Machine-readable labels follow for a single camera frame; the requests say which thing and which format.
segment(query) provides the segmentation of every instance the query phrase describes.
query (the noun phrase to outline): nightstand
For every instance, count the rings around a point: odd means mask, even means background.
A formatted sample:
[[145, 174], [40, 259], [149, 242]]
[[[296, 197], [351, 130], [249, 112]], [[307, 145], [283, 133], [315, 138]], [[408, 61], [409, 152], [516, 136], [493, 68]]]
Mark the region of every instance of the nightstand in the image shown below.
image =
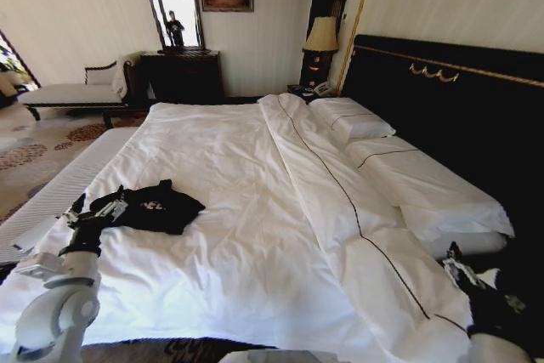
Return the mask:
[[304, 87], [298, 84], [287, 85], [287, 92], [289, 94], [295, 94], [298, 97], [304, 99], [306, 101], [306, 104], [309, 104], [314, 99], [319, 98], [319, 96], [314, 94], [314, 91], [312, 90], [312, 88]]

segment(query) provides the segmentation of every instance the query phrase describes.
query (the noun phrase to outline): bed frame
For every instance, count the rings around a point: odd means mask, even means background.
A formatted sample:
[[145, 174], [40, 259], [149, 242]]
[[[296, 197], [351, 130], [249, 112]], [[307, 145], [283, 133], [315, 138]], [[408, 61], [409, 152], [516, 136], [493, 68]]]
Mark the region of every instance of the bed frame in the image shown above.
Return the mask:
[[544, 54], [358, 35], [342, 96], [495, 197], [518, 241], [541, 242]]

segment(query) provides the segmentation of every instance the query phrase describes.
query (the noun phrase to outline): white bedsheet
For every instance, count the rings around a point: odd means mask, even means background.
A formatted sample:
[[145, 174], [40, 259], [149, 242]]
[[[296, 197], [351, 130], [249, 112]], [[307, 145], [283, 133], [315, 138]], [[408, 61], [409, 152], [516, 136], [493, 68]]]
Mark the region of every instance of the white bedsheet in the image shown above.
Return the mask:
[[[352, 361], [459, 361], [466, 335], [435, 314], [465, 326], [466, 297], [396, 225], [303, 101], [279, 101], [154, 105], [88, 187], [92, 201], [119, 184], [138, 189], [172, 179], [207, 209], [179, 237], [103, 233], [101, 309], [85, 343], [223, 337]], [[429, 319], [383, 254], [359, 236], [354, 209], [309, 148], [358, 195], [362, 233], [396, 265]], [[57, 224], [36, 250], [58, 251], [70, 236]], [[13, 344], [20, 312], [41, 292], [40, 282], [17, 275], [0, 286], [1, 353]]]

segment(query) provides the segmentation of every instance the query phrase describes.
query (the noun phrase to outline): black t-shirt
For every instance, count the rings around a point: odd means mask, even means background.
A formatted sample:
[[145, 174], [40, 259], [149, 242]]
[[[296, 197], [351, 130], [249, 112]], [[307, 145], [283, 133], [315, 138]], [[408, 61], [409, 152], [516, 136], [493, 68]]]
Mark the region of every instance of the black t-shirt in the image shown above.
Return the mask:
[[178, 20], [174, 21], [168, 21], [167, 22], [167, 31], [170, 36], [172, 36], [172, 40], [176, 46], [183, 46], [184, 45], [184, 39], [181, 36], [181, 31], [185, 30], [183, 25], [179, 23]]

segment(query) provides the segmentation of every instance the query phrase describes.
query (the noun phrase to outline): wallpaper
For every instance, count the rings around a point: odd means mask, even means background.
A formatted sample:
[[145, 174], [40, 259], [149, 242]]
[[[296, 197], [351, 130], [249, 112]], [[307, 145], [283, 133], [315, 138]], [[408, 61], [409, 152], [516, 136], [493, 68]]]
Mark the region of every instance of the wallpaper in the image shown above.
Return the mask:
[[[354, 20], [359, 0], [348, 0]], [[344, 24], [340, 38], [353, 27]], [[358, 33], [544, 53], [542, 0], [366, 0]], [[347, 42], [335, 55], [337, 83]]]
[[[254, 13], [202, 13], [230, 95], [298, 82], [311, 0], [255, 0]], [[86, 65], [161, 47], [148, 0], [0, 0], [0, 27], [42, 85], [81, 83]]]

